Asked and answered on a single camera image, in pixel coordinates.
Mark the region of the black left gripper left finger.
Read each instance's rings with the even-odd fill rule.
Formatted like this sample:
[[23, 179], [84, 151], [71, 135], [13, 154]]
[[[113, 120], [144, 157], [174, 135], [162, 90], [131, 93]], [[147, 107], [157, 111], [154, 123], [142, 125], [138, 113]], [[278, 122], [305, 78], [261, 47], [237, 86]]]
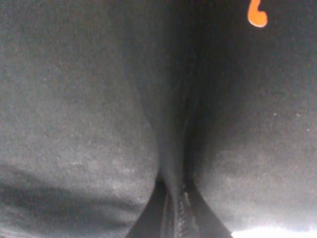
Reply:
[[171, 201], [163, 181], [156, 181], [153, 193], [127, 238], [168, 238]]

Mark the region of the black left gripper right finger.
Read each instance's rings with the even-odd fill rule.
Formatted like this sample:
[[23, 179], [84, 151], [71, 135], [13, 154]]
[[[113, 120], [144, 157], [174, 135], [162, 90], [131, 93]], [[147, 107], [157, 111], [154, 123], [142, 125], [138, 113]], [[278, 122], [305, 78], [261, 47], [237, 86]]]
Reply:
[[199, 238], [233, 238], [231, 232], [208, 206], [193, 182], [185, 188], [198, 227]]

